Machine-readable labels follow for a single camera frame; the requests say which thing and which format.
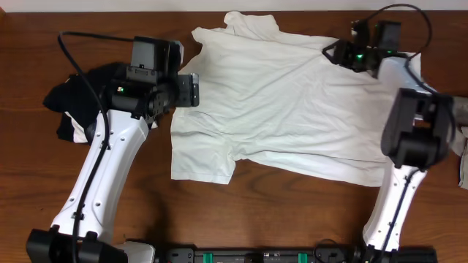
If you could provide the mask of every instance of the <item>white arm casing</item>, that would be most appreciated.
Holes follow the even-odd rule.
[[[148,125],[143,118],[131,118],[131,113],[124,111],[108,110],[107,116],[110,123],[110,149],[102,157],[86,196],[84,218],[80,222],[78,236],[85,237],[87,232],[96,232],[98,240],[110,243],[118,200],[133,159],[146,140]],[[100,113],[91,149],[75,187],[65,206],[53,219],[52,226],[60,226],[58,231],[62,234],[72,234],[73,213],[77,210],[83,187],[99,154],[104,134],[104,121]]]
[[[392,167],[383,178],[382,186],[380,186],[377,202],[372,211],[371,218],[364,227],[363,237],[366,245],[373,245],[376,250],[383,250],[385,237],[390,229],[390,223],[396,212],[404,184],[408,174],[414,167],[402,166],[401,169]],[[407,192],[404,195],[403,202],[396,219],[395,226],[390,234],[386,251],[398,250],[400,246],[400,233],[406,218],[408,209],[411,205],[411,200],[415,195],[416,189],[420,182],[424,179],[427,172],[416,172],[408,185]]]
[[[390,57],[384,58],[380,64],[378,72],[378,80],[386,87],[394,89],[395,93],[399,88],[411,88],[417,92],[428,94],[428,91],[422,89],[408,74],[404,67],[405,58]],[[409,68],[415,76],[420,77],[419,72]],[[384,174],[382,186],[380,187],[377,202],[372,211],[371,218],[367,222],[363,231],[364,242],[367,245],[373,245],[376,250],[383,250],[385,237],[390,229],[390,223],[396,212],[406,176],[413,170],[414,167],[402,166],[401,169],[392,167]],[[404,219],[407,215],[412,198],[418,188],[420,182],[426,176],[427,172],[416,172],[412,176],[407,192],[404,196],[401,208],[396,220],[396,224],[390,234],[390,239],[385,248],[386,251],[398,250],[400,243],[400,232],[403,226]]]

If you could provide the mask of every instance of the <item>black garment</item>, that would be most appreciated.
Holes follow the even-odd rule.
[[[86,74],[94,91],[101,98],[105,109],[107,109],[107,102],[102,98],[102,95],[117,70],[122,67],[124,67],[122,63],[115,62],[92,69]],[[65,112],[68,112],[84,128],[88,144],[92,143],[99,110],[96,100],[80,76],[70,75],[65,83],[52,88],[44,98],[43,104],[49,110],[62,113],[60,126],[57,129],[59,139],[73,142],[73,132],[75,129],[72,125],[72,120],[65,114]]]

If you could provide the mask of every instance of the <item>green connector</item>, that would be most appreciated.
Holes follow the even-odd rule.
[[[298,263],[307,263],[307,253],[298,254]]]
[[[213,253],[204,253],[203,263],[213,263]]]

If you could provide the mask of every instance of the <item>t-shirt sleeve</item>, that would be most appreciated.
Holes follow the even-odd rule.
[[[173,118],[171,178],[228,184],[235,162],[231,145],[221,135],[204,129],[190,118]]]

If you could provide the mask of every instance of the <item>wooden table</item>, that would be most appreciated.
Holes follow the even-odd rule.
[[[350,21],[368,12],[275,12],[282,31],[348,37]],[[430,12],[434,39],[422,57],[430,85],[468,96],[468,12]],[[48,229],[67,199],[87,145],[58,140],[58,113],[45,94],[75,70],[60,51],[60,30],[120,37],[179,39],[185,61],[200,52],[197,26],[222,27],[224,13],[7,14],[0,22],[0,262],[27,262],[33,228]],[[401,46],[417,50],[426,29],[419,15],[387,12],[403,22]],[[83,69],[129,61],[131,45],[67,37]],[[170,179],[170,120],[151,131],[129,172],[118,206],[114,243],[141,238],[198,247],[312,246],[323,238],[358,242],[378,188],[322,180],[238,161],[228,186]],[[418,189],[402,245],[433,245],[441,262],[468,258],[468,191],[458,184],[459,159],[433,167]]]

